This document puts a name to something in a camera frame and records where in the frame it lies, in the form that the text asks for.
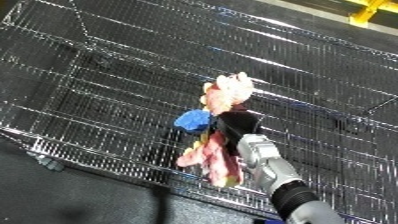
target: plush toy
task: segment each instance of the plush toy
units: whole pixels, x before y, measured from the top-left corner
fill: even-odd
[[[234,105],[249,99],[254,90],[253,83],[246,73],[242,72],[229,77],[221,75],[214,84],[204,84],[203,90],[205,95],[200,98],[200,102],[204,104],[203,112],[189,111],[175,122],[176,126],[182,127],[187,132],[203,130],[200,140],[193,144],[193,148],[185,150],[178,158],[177,165],[186,167],[201,164],[203,174],[207,175],[211,184],[217,187],[242,184],[243,172],[238,162],[239,157],[228,153],[225,147],[227,139],[221,132],[212,130],[210,122],[211,116],[218,116],[231,110]]]

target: black surface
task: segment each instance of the black surface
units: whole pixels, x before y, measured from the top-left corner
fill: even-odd
[[[380,50],[397,51],[396,38],[251,1],[211,1],[267,15]],[[0,222],[4,223],[251,223],[250,217],[99,176],[52,173],[4,144],[0,150]],[[156,215],[157,208],[166,215]]]
[[[219,115],[217,128],[227,137],[228,142],[238,145],[246,134],[259,134],[261,120],[247,111],[224,112]]]
[[[242,213],[67,169],[46,170],[4,143],[0,150],[0,223],[252,223]]]

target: blue plush part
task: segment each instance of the blue plush part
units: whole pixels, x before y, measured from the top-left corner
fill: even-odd
[[[284,224],[284,222],[279,221],[279,220],[266,220],[264,223],[265,224]]]
[[[174,121],[174,126],[182,128],[188,133],[199,133],[206,130],[210,122],[210,112],[191,110],[185,112]]]

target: toy head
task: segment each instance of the toy head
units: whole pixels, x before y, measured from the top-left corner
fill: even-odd
[[[201,102],[213,115],[229,111],[232,105],[241,104],[253,93],[254,85],[246,73],[217,77],[215,84],[206,83]]]

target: metal mesh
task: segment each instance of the metal mesh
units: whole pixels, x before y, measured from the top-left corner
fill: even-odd
[[[220,74],[348,223],[398,223],[396,55],[194,0],[25,0],[0,26],[0,127],[31,151],[275,217],[246,174],[218,189],[175,159],[173,121]]]

